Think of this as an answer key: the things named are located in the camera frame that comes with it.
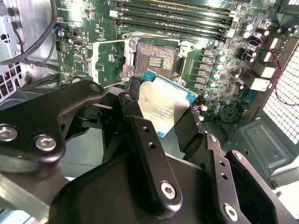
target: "black metal bracket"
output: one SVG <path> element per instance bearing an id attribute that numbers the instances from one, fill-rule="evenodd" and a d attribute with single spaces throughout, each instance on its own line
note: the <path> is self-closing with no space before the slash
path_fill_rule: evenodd
<path id="1" fill-rule="evenodd" d="M 229 159 L 243 213 L 251 223 L 298 223 L 285 208 L 267 183 L 261 178 L 244 155 L 238 151 L 230 151 Z"/>

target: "capacitor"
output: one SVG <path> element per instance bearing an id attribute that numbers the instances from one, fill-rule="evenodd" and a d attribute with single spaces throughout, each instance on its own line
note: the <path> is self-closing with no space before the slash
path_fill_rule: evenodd
<path id="1" fill-rule="evenodd" d="M 236 85 L 238 86 L 238 88 L 239 88 L 240 90 L 244 89 L 244 86 L 243 86 L 241 83 L 238 82 Z"/>
<path id="2" fill-rule="evenodd" d="M 249 38 L 249 37 L 250 37 L 250 32 L 242 32 L 242 37 L 243 37 L 244 39 Z"/>
<path id="3" fill-rule="evenodd" d="M 207 92 L 204 93 L 204 98 L 205 99 L 209 99 L 210 98 L 210 96 L 209 96 L 209 94 Z"/>
<path id="4" fill-rule="evenodd" d="M 259 45 L 261 44 L 261 39 L 255 37 L 255 36 L 252 36 L 252 37 L 250 38 L 249 43 L 250 43 L 251 45 L 257 47 L 257 46 L 259 46 Z"/>
<path id="5" fill-rule="evenodd" d="M 209 85 L 210 85 L 211 88 L 215 88 L 215 87 L 216 87 L 216 83 L 213 82 L 213 81 L 211 81 L 211 82 L 209 83 Z"/>
<path id="6" fill-rule="evenodd" d="M 253 29 L 253 25 L 251 23 L 246 23 L 244 29 L 247 31 L 251 31 Z"/>
<path id="7" fill-rule="evenodd" d="M 235 72 L 235 71 L 232 71 L 231 74 L 232 74 L 232 76 L 234 78 L 238 78 L 239 77 L 239 74 L 237 72 Z"/>
<path id="8" fill-rule="evenodd" d="M 219 56 L 218 56 L 218 60 L 220 61 L 220 63 L 224 63 L 225 60 L 226 60 L 226 57 L 223 56 L 223 55 L 219 55 Z"/>
<path id="9" fill-rule="evenodd" d="M 57 32 L 57 35 L 60 36 L 60 37 L 64 37 L 64 31 L 59 30 L 59 31 Z"/>
<path id="10" fill-rule="evenodd" d="M 215 80 L 219 79 L 219 77 L 220 77 L 219 73 L 217 73 L 217 72 L 213 72 L 212 76 Z"/>
<path id="11" fill-rule="evenodd" d="M 215 104 L 215 108 L 216 108 L 216 110 L 219 111 L 221 109 L 221 105 L 219 103 L 217 103 L 217 104 Z"/>
<path id="12" fill-rule="evenodd" d="M 266 29 L 262 29 L 262 28 L 258 28 L 256 30 L 259 34 L 263 35 L 263 36 L 268 36 L 269 35 L 269 31 Z"/>
<path id="13" fill-rule="evenodd" d="M 223 65 L 218 63 L 218 64 L 215 65 L 215 68 L 217 70 L 222 70 L 223 69 Z"/>
<path id="14" fill-rule="evenodd" d="M 280 34 L 282 32 L 282 28 L 280 27 L 272 27 L 271 29 L 274 33 Z"/>
<path id="15" fill-rule="evenodd" d="M 252 56 L 250 56 L 250 55 L 246 55 L 246 56 L 245 56 L 245 60 L 246 60 L 246 61 L 249 61 L 250 63 L 253 63 L 253 62 L 254 62 L 254 58 L 253 58 Z"/>

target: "cable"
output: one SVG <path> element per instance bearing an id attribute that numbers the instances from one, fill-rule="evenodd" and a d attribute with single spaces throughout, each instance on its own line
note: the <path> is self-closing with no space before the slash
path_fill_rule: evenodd
<path id="1" fill-rule="evenodd" d="M 228 141 L 228 133 L 227 133 L 227 131 L 224 129 L 224 127 L 220 124 L 219 121 L 216 120 L 215 123 L 216 123 L 216 125 L 219 126 L 221 132 L 224 134 L 224 137 L 225 137 L 224 140 L 220 140 L 219 141 L 220 144 L 227 142 Z"/>
<path id="2" fill-rule="evenodd" d="M 52 39 L 52 45 L 51 45 L 50 53 L 43 61 L 34 62 L 34 61 L 31 61 L 31 60 L 28 60 L 27 58 L 25 58 L 24 60 L 26 62 L 29 62 L 30 64 L 34 64 L 35 66 L 40 66 L 40 65 L 46 64 L 49 61 L 49 59 L 51 58 L 52 54 L 53 54 L 54 48 L 56 46 L 55 44 L 56 44 L 56 34 L 53 33 L 53 39 Z"/>
<path id="3" fill-rule="evenodd" d="M 52 83 L 56 83 L 60 81 L 60 74 L 55 74 L 51 76 L 47 76 L 45 78 L 39 79 L 33 83 L 26 84 L 20 88 L 21 91 L 28 91 L 43 85 L 48 85 Z"/>
<path id="4" fill-rule="evenodd" d="M 14 64 L 16 62 L 24 60 L 26 57 L 33 54 L 42 45 L 42 43 L 45 41 L 47 36 L 52 32 L 52 28 L 54 27 L 54 25 L 56 24 L 56 21 L 57 21 L 56 1 L 55 0 L 50 0 L 50 1 L 51 1 L 51 9 L 52 9 L 52 20 L 51 20 L 51 23 L 46 28 L 46 30 L 41 35 L 41 37 L 34 44 L 32 44 L 32 46 L 30 48 L 28 48 L 28 50 L 26 50 L 24 53 L 21 53 L 20 55 L 14 57 L 14 58 L 11 58 L 11 59 L 8 59 L 5 61 L 1 61 L 0 65 Z"/>
<path id="5" fill-rule="evenodd" d="M 18 31 L 15 28 L 13 30 L 14 30 L 14 33 L 15 33 L 18 41 L 19 41 L 19 45 L 21 47 L 21 53 L 23 53 L 24 52 L 24 45 L 22 43 L 22 39 L 21 39 Z M 53 71 L 59 71 L 59 68 L 57 66 L 46 64 L 46 62 L 51 58 L 51 56 L 53 54 L 54 47 L 55 47 L 55 42 L 56 42 L 56 36 L 53 36 L 53 41 L 52 41 L 52 46 L 51 46 L 50 53 L 49 53 L 48 57 L 45 60 L 43 60 L 42 62 L 33 62 L 33 61 L 30 61 L 30 60 L 25 58 L 24 60 L 21 61 L 21 63 L 27 64 L 27 65 L 34 64 L 37 67 L 44 67 L 44 68 L 47 68 L 47 69 L 51 69 Z"/>
<path id="6" fill-rule="evenodd" d="M 21 63 L 30 65 L 30 63 L 26 62 L 26 61 L 21 61 Z M 51 69 L 53 71 L 59 71 L 59 68 L 57 66 L 51 65 L 51 64 L 41 64 L 41 65 L 38 65 L 37 67 L 43 67 L 43 68 Z"/>
<path id="7" fill-rule="evenodd" d="M 276 95 L 277 100 L 278 100 L 279 102 L 281 102 L 282 104 L 285 104 L 285 105 L 288 105 L 288 106 L 299 106 L 299 104 L 289 104 L 289 103 L 287 103 L 284 99 L 282 99 L 282 98 L 279 96 L 279 94 L 278 94 L 278 90 L 277 90 L 277 84 L 278 84 L 279 80 L 281 79 L 281 77 L 282 77 L 282 75 L 283 75 L 283 69 L 282 69 L 282 67 L 281 67 L 281 65 L 280 65 L 280 63 L 279 63 L 279 61 L 278 61 L 277 56 L 274 54 L 273 50 L 272 50 L 269 46 L 267 46 L 264 42 L 262 42 L 262 45 L 268 48 L 268 51 L 272 54 L 275 63 L 276 63 L 276 64 L 278 65 L 278 67 L 279 67 L 279 75 L 278 75 L 278 77 L 277 77 L 277 79 L 276 79 L 276 82 L 275 82 L 275 84 L 274 84 L 274 93 L 275 93 L 275 95 Z"/>

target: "screw hole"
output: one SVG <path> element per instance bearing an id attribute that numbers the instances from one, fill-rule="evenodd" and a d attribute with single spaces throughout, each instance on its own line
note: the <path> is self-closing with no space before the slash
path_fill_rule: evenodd
<path id="1" fill-rule="evenodd" d="M 224 162 L 219 161 L 219 163 L 220 163 L 223 167 L 225 166 Z"/>
<path id="2" fill-rule="evenodd" d="M 111 117 L 110 116 L 105 116 L 102 118 L 102 122 L 104 124 L 108 124 L 111 121 Z"/>
<path id="3" fill-rule="evenodd" d="M 145 132 L 150 132 L 150 130 L 149 130 L 147 127 L 143 127 L 143 130 L 144 130 Z"/>
<path id="4" fill-rule="evenodd" d="M 128 100 L 130 100 L 130 101 L 133 101 L 133 100 L 134 100 L 133 97 L 131 97 L 131 95 L 129 95 L 129 94 L 126 94 L 126 95 L 125 95 L 125 98 L 128 99 Z"/>
<path id="5" fill-rule="evenodd" d="M 228 180 L 228 177 L 224 173 L 222 173 L 221 176 L 223 177 L 224 180 Z"/>
<path id="6" fill-rule="evenodd" d="M 244 153 L 245 153 L 246 155 L 249 155 L 249 151 L 248 151 L 247 149 L 244 149 Z"/>
<path id="7" fill-rule="evenodd" d="M 152 143 L 152 142 L 149 142 L 149 147 L 152 148 L 152 149 L 155 149 L 155 148 L 156 148 L 155 144 Z"/>

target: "reflective metal surface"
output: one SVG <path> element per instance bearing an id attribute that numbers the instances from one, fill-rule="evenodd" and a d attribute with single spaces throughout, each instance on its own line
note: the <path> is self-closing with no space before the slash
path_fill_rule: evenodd
<path id="1" fill-rule="evenodd" d="M 140 86 L 139 106 L 143 117 L 149 119 L 159 137 L 164 137 L 189 108 L 187 93 L 155 78 Z"/>
<path id="2" fill-rule="evenodd" d="M 6 6 L 0 2 L 0 61 L 10 59 L 19 54 L 13 27 Z"/>
<path id="3" fill-rule="evenodd" d="M 37 41 L 51 21 L 50 1 L 4 0 L 4 3 L 6 7 L 11 7 L 15 11 L 15 16 L 10 17 L 10 20 L 17 22 L 17 31 L 23 40 L 24 49 L 26 50 L 35 41 Z M 52 35 L 49 35 L 41 47 L 28 58 L 34 61 L 42 61 L 48 56 L 51 45 Z M 54 50 L 49 62 L 57 64 L 56 50 Z M 23 71 L 28 71 L 27 75 L 31 76 L 33 81 L 42 78 L 45 73 L 51 71 L 49 69 L 36 66 L 30 67 L 29 65 L 24 65 L 22 63 L 21 68 Z"/>

